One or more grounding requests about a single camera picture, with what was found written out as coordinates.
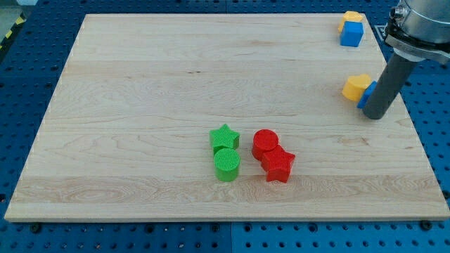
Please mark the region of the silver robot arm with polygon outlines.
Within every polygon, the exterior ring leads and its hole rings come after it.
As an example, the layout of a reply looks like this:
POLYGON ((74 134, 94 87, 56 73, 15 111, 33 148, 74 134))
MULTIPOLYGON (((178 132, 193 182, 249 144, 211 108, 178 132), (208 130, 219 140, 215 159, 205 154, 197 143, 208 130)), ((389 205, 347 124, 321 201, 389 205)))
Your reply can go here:
POLYGON ((449 62, 449 0, 400 0, 390 10, 385 43, 410 61, 449 62))

